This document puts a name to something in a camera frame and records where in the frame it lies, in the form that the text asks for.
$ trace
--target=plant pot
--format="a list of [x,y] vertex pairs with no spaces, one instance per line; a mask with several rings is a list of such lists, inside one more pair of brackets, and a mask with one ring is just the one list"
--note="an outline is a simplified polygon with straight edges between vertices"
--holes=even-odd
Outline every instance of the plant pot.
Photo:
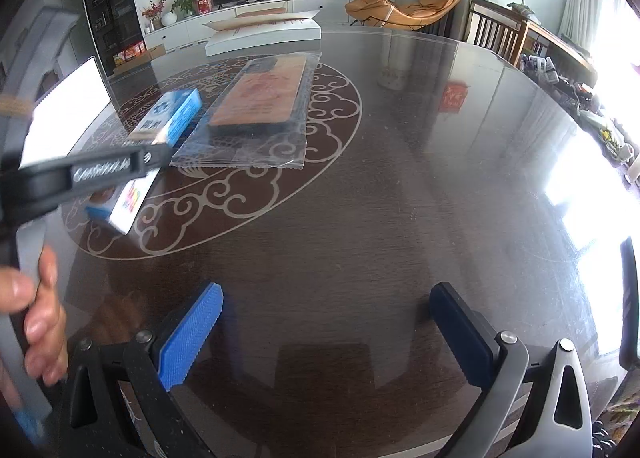
[[167,12],[162,19],[160,20],[164,26],[169,26],[178,21],[178,16],[176,16],[173,12]]

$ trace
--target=metal screw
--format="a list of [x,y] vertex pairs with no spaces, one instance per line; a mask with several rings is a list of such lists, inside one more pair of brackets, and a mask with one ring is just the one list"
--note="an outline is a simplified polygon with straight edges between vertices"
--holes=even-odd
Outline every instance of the metal screw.
[[575,350],[574,343],[571,342],[571,339],[560,339],[560,347],[565,352],[572,352]]
[[81,352],[85,352],[89,348],[91,348],[91,344],[92,344],[91,339],[89,339],[89,337],[85,337],[78,343],[78,348],[80,348]]
[[140,344],[146,344],[151,340],[154,335],[149,330],[140,330],[136,333],[136,341]]
[[501,332],[500,339],[502,339],[502,342],[505,344],[515,344],[518,342],[516,335],[511,332]]

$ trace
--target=clear plastic packaging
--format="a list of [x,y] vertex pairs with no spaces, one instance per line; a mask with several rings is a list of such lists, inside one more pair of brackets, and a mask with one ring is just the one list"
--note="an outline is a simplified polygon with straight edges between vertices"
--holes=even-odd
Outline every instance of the clear plastic packaging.
[[306,112],[320,53],[249,61],[171,160],[175,167],[302,169]]

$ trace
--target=orange leather recliner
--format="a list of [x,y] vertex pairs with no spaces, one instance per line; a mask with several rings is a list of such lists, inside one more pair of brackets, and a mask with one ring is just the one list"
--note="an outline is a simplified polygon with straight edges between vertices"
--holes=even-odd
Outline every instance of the orange leather recliner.
[[459,2],[460,0],[418,0],[416,3],[398,6],[390,0],[354,0],[344,8],[355,21],[367,26],[418,30],[438,21]]

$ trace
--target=toothpaste box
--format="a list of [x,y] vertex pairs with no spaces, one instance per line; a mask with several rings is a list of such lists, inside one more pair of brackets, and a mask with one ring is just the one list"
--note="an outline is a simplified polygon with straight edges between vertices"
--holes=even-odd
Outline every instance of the toothpaste box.
[[[131,131],[124,146],[161,142],[173,146],[201,107],[197,90],[165,93]],[[94,193],[86,206],[88,215],[127,234],[158,171],[155,169],[144,178]]]

